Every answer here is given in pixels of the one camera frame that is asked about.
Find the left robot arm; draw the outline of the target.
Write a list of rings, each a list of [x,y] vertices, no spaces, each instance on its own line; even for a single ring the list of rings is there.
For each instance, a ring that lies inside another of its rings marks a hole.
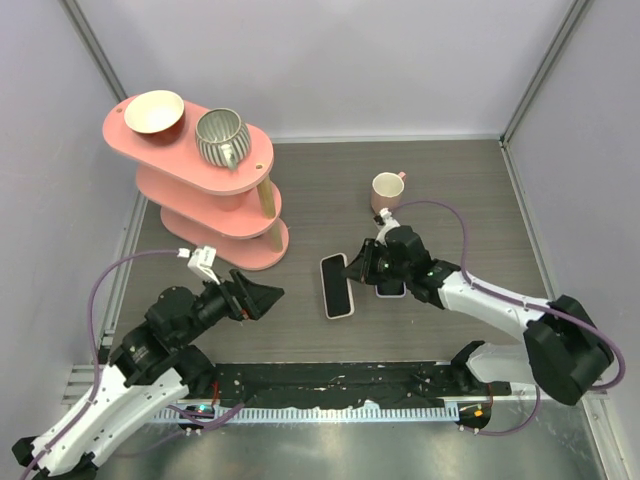
[[[12,447],[36,479],[92,479],[117,448],[154,414],[187,396],[205,397],[215,368],[194,340],[224,318],[258,320],[284,295],[239,270],[207,281],[200,294],[170,287],[110,355],[98,381],[54,426]]]

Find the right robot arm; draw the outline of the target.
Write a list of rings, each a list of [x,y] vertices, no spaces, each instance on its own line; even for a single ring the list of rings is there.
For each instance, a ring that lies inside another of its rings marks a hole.
[[[343,274],[367,285],[401,282],[417,300],[469,315],[522,343],[521,348],[481,343],[456,365],[451,380],[465,395],[493,381],[530,383],[574,405],[614,360],[575,299],[546,301],[482,284],[460,266],[433,258],[409,226],[365,239]]]

